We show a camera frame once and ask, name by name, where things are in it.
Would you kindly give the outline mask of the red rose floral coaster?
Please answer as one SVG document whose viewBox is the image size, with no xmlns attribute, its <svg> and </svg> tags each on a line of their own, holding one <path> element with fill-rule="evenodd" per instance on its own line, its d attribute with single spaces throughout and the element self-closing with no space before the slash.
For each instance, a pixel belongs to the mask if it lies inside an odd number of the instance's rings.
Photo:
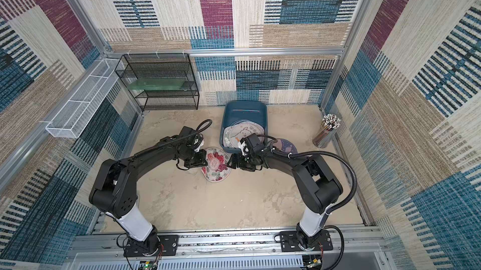
<svg viewBox="0 0 481 270">
<path fill-rule="evenodd" d="M 201 168 L 207 181 L 212 183 L 224 181 L 230 174 L 231 168 L 227 166 L 230 155 L 220 148 L 206 148 L 207 165 Z"/>
</svg>

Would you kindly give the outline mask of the white cat coaster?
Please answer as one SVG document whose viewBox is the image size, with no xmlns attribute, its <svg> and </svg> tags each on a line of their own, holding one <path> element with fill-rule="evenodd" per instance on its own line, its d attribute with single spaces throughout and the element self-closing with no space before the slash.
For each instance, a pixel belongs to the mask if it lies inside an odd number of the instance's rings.
<svg viewBox="0 0 481 270">
<path fill-rule="evenodd" d="M 224 128 L 220 143 L 226 148 L 238 149 L 243 138 L 252 134 L 263 135 L 265 129 L 258 123 L 242 120 Z"/>
</svg>

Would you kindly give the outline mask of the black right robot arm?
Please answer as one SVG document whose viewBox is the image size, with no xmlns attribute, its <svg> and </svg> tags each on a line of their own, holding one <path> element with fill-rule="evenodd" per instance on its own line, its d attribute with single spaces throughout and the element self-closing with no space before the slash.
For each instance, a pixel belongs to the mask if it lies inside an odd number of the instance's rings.
<svg viewBox="0 0 481 270">
<path fill-rule="evenodd" d="M 356 194 L 358 179 L 353 167 L 337 154 L 327 151 L 287 153 L 274 146 L 276 141 L 276 138 L 268 135 L 252 134 L 242 138 L 227 167 L 248 172 L 272 168 L 292 176 L 306 206 L 296 226 L 298 247 L 303 251 L 311 251 L 328 228 L 328 217 L 347 205 Z M 351 187 L 342 201 L 339 198 L 343 194 L 343 186 L 324 160 L 325 157 L 336 159 L 349 171 Z"/>
</svg>

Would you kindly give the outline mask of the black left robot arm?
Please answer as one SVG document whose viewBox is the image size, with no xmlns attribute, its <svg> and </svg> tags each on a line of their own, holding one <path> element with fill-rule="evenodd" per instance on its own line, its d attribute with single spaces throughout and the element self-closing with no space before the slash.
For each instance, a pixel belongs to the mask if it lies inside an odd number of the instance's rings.
<svg viewBox="0 0 481 270">
<path fill-rule="evenodd" d="M 120 160 L 101 164 L 89 202 L 113 218 L 126 232 L 128 240 L 140 247 L 141 254 L 151 256 L 159 250 L 158 230 L 142 215 L 137 204 L 137 182 L 159 165 L 174 160 L 184 162 L 179 170 L 207 166 L 207 152 L 201 148 L 202 132 L 212 124 L 204 120 L 196 129 L 183 127 L 178 135 L 165 137 L 154 146 Z"/>
</svg>

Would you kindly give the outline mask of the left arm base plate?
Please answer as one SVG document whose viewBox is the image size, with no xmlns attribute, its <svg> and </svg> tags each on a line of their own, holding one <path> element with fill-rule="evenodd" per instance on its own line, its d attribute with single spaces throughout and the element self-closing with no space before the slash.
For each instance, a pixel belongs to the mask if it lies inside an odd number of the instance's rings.
<svg viewBox="0 0 481 270">
<path fill-rule="evenodd" d="M 175 256 L 179 235 L 149 236 L 145 241 L 127 238 L 124 257 Z"/>
</svg>

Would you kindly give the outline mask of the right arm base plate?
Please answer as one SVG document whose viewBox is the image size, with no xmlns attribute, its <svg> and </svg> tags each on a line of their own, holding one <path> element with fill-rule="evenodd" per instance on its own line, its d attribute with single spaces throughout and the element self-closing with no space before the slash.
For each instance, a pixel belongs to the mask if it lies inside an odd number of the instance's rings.
<svg viewBox="0 0 481 270">
<path fill-rule="evenodd" d="M 312 237 L 303 231 L 281 231 L 274 236 L 274 241 L 281 245 L 282 252 L 333 250 L 331 236 L 326 229 Z"/>
</svg>

